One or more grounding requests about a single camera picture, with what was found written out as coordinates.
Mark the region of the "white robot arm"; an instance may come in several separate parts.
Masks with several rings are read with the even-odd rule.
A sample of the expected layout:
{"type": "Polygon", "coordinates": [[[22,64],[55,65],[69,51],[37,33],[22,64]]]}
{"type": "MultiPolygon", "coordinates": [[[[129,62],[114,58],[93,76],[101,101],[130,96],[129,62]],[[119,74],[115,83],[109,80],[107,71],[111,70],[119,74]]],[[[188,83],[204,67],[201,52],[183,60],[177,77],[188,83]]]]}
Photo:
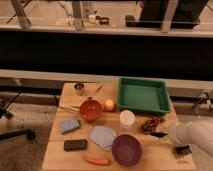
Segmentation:
{"type": "Polygon", "coordinates": [[[213,119],[172,123],[168,137],[176,147],[194,144],[213,157],[213,119]]]}

